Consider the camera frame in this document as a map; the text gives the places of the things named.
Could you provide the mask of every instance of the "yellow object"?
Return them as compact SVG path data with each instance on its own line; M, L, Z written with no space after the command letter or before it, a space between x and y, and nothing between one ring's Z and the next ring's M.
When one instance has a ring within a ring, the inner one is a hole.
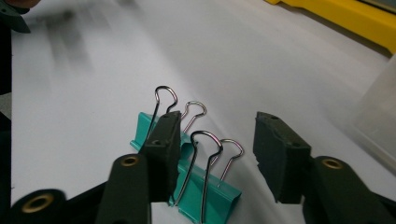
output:
M266 0L302 7L396 53L396 15L357 0Z

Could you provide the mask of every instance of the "white table surface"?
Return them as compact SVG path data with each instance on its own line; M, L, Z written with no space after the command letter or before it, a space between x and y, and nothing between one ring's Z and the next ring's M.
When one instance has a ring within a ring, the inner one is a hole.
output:
M13 202L48 188L71 198L106 181L111 163L134 152L137 115L152 113L160 85L176 91L179 110L207 106L193 130L246 149L226 179L243 191L229 223L304 223L302 207L276 204L257 169L257 111L396 200L395 176L343 131L389 58L327 22L261 0L43 0L25 18L32 33L13 34ZM153 223L190 223L152 207Z

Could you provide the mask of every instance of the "wire handle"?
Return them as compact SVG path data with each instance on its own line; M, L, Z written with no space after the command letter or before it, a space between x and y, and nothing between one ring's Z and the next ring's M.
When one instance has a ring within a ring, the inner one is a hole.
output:
M192 117L190 122L187 124L186 128L183 130L183 133L186 133L189 130L189 128L195 122L196 119L198 119L200 117L203 117L207 113L206 106L204 104L202 104L201 102L198 102L198 101L189 101L189 102L186 103L185 111L181 115L181 119L184 119L189 114L189 106L190 105L198 105L198 106L200 106L203 109L203 112L201 114L197 114L197 115L194 115L194 117Z
M194 140L194 136L197 135L197 134L203 134L203 135L209 136L210 138L212 138L216 142L216 144L218 145L218 148L219 148L218 152L212 154L207 160L206 171L205 171L205 183L204 183L203 197L202 197L202 204L201 204L201 221L200 222L202 223L204 221L204 219L205 219L205 201L206 201L206 192L207 192L207 181L208 181L208 176L209 176L209 170L210 170L211 162L212 162L212 160L214 158L218 157L219 154L223 150L222 143L220 142L220 140L213 133L210 133L210 132L207 132L207 131L196 131L196 132L193 132L191 134L191 142L192 142L192 145L193 145L193 148L194 148L194 152L193 152L193 155L192 155L189 171L186 174L186 178L184 179L184 182L183 182L183 185L181 187L180 193L178 194L174 205L177 206L178 203L180 202L180 200L181 200L181 198L183 196L183 193L184 193L184 191L185 191L185 189L187 187L187 183L190 180L192 168L193 168L193 166L195 164L195 160L196 160L196 157L197 157L197 151L198 151L196 142Z
M238 142L236 142L236 141L233 140L233 139L221 139L220 142L221 142L222 144L224 144L224 143L233 143L233 144L235 144L235 145L239 148L239 150L240 150L240 152L239 152L238 155L235 155L235 156L231 157L230 160L227 162L227 165L225 166L225 169L224 169L224 171L223 171L223 173L222 173L222 175L221 175L221 178L220 178L220 181L223 181L224 178L225 178L225 176L227 175L228 171L230 170L230 167L231 167L231 164L233 163L233 161L234 161L235 159L241 157L241 156L245 153L245 150L242 148L242 146L241 146Z
M177 105L177 95L175 94L175 92L170 87L159 86L159 87L157 87L155 89L155 100L157 101L157 103L155 105L154 113L152 114L151 123L148 126L148 134L146 135L146 139L149 137L149 134L152 131L152 126L154 124L155 117L157 116L158 108L160 107L160 95L158 94L159 90L167 90L167 91L169 91L172 94L173 98L174 98L174 102L171 105L169 105L169 107L166 109L166 113L169 113L169 111L173 107L175 107Z

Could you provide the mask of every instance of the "gray floor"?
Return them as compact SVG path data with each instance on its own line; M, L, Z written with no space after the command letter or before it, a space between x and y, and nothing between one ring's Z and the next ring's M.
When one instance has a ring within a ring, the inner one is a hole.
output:
M0 112L11 119L11 98L12 94L0 95Z

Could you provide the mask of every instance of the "teal binder clip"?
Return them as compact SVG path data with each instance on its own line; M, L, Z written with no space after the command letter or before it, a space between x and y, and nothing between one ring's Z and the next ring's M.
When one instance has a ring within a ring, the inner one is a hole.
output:
M197 115L194 115L192 119L189 121L187 124L186 128L184 128L183 132L180 133L181 137L181 142L180 142L180 148L181 148L181 155L180 158L182 160L186 160L189 158L191 153L193 152L193 146L190 140L190 137L186 134L186 132L189 130L191 125L200 117L204 116L207 113L205 105L203 105L200 102L197 101L190 101L186 103L185 106L185 111L181 115L181 119L186 118L186 116L189 114L189 107L190 105L198 105L203 109L203 112ZM134 140L130 142L131 146L134 147L136 150L140 150L140 148L143 146L147 133L149 132L150 129L150 124L152 121L152 115L146 114L146 113L139 113L138 119L137 119L137 129L136 129L136 134L134 137ZM155 117L155 120L152 122L152 127L154 127L158 121L159 117Z
M224 178L232 162L243 155L244 149L232 139L222 139L219 141L213 134L202 131L195 132L191 135L192 142L194 142L193 137L198 133L211 137L218 144L219 152L209 157L206 170L204 171L198 166L194 166L196 145L193 144L194 155L190 166L188 161L179 162L179 177L177 179L177 188L174 192L174 197L177 196L177 199L173 205L178 206L179 212L188 217L193 223L225 224L242 192L224 182ZM218 179L210 175L209 172L210 167L212 167L222 151L222 143L234 143L239 147L241 152L230 158L221 178Z

